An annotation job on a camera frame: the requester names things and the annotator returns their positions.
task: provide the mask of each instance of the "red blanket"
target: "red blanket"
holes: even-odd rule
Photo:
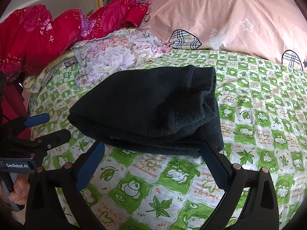
[[[0,71],[13,81],[20,73],[39,74],[77,41],[101,38],[139,25],[150,0],[113,0],[89,18],[72,9],[55,20],[42,4],[15,10],[0,24]]]

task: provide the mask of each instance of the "folded black garment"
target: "folded black garment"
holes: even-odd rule
[[[151,154],[200,156],[224,146],[213,67],[112,74],[70,108],[68,120],[105,144]]]

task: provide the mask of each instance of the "pink blanket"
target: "pink blanket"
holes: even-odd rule
[[[152,0],[139,29],[173,48],[245,53],[307,71],[307,22],[293,0]]]

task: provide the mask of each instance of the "screw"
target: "screw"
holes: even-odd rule
[[[64,167],[65,169],[70,169],[72,166],[73,166],[72,163],[65,163],[63,167]]]
[[[233,167],[234,167],[234,169],[236,169],[236,170],[241,169],[241,165],[240,165],[240,164],[238,164],[238,163],[234,163],[232,166],[233,166]]]
[[[263,171],[264,173],[268,173],[268,172],[269,172],[269,170],[268,170],[267,167],[262,167],[262,171]]]
[[[38,167],[37,169],[36,169],[36,172],[37,173],[41,173],[41,172],[43,172],[44,171],[44,168],[43,167]]]

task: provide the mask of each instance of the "bed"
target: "bed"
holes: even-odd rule
[[[274,63],[265,55],[262,58],[253,55],[201,48],[174,49],[172,56],[132,69],[215,67],[224,139],[222,152],[245,169],[270,170],[279,207],[279,226],[283,229],[307,194],[307,73],[303,68],[281,65],[281,61]],[[47,170],[74,162],[94,142],[67,120],[69,109],[96,85],[78,87],[75,82],[78,75],[79,65],[67,68],[62,64],[54,70],[47,85],[30,97],[31,116],[50,115],[49,123],[32,130],[32,139],[64,128],[72,134],[68,144],[48,153],[43,162]],[[63,192],[60,189],[57,192],[65,215],[76,224]],[[104,158],[82,191],[89,207],[108,230],[198,230],[223,193],[201,158],[152,155],[112,146],[106,146]],[[235,223],[247,193],[243,192],[228,225]]]

